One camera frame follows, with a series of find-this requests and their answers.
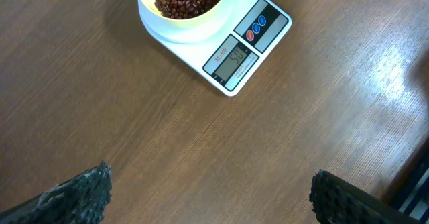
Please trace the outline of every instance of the blue button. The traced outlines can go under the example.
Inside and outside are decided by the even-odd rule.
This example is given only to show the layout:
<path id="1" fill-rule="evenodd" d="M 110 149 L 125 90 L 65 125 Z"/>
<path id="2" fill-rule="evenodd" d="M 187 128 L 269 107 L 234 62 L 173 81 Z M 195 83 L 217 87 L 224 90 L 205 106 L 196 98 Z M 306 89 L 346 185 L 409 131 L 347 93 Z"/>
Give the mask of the blue button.
<path id="1" fill-rule="evenodd" d="M 259 24 L 254 23 L 252 26 L 253 32 L 255 32 L 255 34 L 258 34 L 261 31 L 261 26 L 259 26 Z"/>
<path id="2" fill-rule="evenodd" d="M 266 18 L 264 17 L 264 16 L 259 16 L 259 19 L 257 19 L 257 21 L 258 21 L 258 23 L 261 25 L 261 26 L 265 26 L 266 24 L 267 24 L 267 20 L 266 20 Z"/>

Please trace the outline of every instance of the bowl of beans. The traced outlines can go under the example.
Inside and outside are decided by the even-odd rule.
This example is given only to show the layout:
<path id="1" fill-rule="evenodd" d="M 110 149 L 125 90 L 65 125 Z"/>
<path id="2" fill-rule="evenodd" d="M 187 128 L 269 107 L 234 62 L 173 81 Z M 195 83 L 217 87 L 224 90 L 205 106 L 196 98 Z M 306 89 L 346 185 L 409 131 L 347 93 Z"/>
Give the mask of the bowl of beans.
<path id="1" fill-rule="evenodd" d="M 196 27 L 225 17 L 233 0 L 141 0 L 153 14 L 176 27 Z"/>

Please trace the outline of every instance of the red button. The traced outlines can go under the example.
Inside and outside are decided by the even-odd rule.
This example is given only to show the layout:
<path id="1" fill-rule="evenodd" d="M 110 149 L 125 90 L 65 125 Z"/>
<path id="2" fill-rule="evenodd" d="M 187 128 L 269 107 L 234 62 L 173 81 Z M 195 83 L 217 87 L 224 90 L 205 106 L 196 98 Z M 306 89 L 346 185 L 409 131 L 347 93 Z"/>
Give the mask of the red button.
<path id="1" fill-rule="evenodd" d="M 247 30 L 246 37 L 249 41 L 252 41 L 255 38 L 255 34 L 251 30 Z"/>

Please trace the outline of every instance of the wooden table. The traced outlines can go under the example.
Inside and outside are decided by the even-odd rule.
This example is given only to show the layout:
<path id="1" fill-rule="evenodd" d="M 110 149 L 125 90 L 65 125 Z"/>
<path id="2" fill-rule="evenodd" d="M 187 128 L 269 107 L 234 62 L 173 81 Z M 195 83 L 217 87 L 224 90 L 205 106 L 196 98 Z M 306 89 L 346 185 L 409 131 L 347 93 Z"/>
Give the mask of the wooden table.
<path id="1" fill-rule="evenodd" d="M 137 0 L 1 0 L 0 209 L 105 160 L 104 223 L 315 223 L 325 169 L 381 197 L 428 133 L 429 0 L 273 0 L 294 24 L 225 97 Z"/>

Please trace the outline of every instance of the scale platform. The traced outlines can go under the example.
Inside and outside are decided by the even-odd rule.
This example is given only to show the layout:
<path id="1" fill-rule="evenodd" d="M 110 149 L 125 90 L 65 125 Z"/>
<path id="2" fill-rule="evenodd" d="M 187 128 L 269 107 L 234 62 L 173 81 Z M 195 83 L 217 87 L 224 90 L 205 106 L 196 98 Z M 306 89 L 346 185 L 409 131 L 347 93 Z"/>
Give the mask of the scale platform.
<path id="1" fill-rule="evenodd" d="M 148 32 L 227 96 L 236 95 L 292 25 L 270 0 L 233 0 L 215 20 L 192 29 L 156 17 L 138 0 Z"/>

